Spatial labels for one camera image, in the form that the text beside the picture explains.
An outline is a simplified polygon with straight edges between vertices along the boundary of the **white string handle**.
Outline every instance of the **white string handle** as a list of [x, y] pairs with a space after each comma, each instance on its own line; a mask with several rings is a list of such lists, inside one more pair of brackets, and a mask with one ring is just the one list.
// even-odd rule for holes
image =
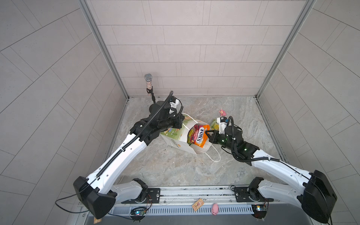
[[[194, 120], [194, 118], [192, 118], [191, 116], [189, 116], [188, 114], [186, 114], [186, 113], [183, 113], [183, 114], [185, 114], [185, 115], [187, 115], [188, 117], [190, 117], [191, 119], [193, 119], [193, 121], [195, 121], [196, 123], [198, 123], [196, 120]], [[220, 160], [221, 160], [221, 156], [220, 156], [220, 153], [217, 151], [217, 149], [211, 144], [211, 146], [216, 150], [216, 152], [219, 154], [219, 157], [220, 157], [220, 159], [219, 159], [219, 161], [215, 161], [215, 160], [213, 160], [206, 152], [203, 152], [203, 151], [200, 151], [200, 150], [198, 150], [199, 152], [202, 152], [202, 153], [205, 153], [212, 161], [214, 161], [214, 162], [220, 162]]]

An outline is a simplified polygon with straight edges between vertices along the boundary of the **microphone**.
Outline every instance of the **microphone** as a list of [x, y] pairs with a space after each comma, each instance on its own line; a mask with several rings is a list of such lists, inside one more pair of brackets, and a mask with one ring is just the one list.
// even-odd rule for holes
[[147, 92], [149, 94], [149, 96], [152, 93], [152, 84], [151, 84], [151, 80], [153, 79], [153, 76], [150, 73], [145, 74], [144, 76], [145, 80], [146, 80], [146, 88], [147, 88]]
[[153, 79], [153, 76], [150, 73], [147, 73], [147, 74], [145, 74], [144, 78], [146, 80], [146, 92], [148, 93], [149, 96], [151, 95], [151, 99], [155, 103], [155, 96], [154, 96], [154, 93], [153, 93], [153, 86], [151, 84], [151, 80]]

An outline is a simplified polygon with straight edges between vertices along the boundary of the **microphone grille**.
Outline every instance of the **microphone grille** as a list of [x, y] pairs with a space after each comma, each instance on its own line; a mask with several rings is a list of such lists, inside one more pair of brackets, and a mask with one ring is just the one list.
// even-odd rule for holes
[[150, 73], [147, 73], [145, 74], [144, 78], [147, 82], [150, 82], [153, 79], [153, 76]]

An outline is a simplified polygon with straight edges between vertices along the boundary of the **vented metal panel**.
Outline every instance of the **vented metal panel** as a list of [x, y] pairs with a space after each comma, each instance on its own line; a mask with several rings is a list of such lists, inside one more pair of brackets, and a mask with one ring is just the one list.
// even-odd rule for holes
[[[116, 206], [112, 214], [120, 216], [128, 216], [131, 209], [135, 207], [130, 206]], [[147, 216], [166, 216], [166, 215], [209, 215], [211, 214], [212, 205], [204, 205], [197, 211], [194, 211], [191, 206], [152, 206], [146, 213]], [[232, 204], [219, 205], [219, 215], [225, 214], [254, 214], [251, 205], [247, 204]]]

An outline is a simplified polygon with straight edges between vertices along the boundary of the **snack bag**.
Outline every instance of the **snack bag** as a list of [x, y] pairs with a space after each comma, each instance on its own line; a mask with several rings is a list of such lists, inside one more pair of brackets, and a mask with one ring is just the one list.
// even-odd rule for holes
[[195, 144], [199, 147], [204, 147], [204, 144], [207, 140], [207, 135], [205, 131], [210, 130], [209, 125], [194, 125], [188, 133], [188, 143]]

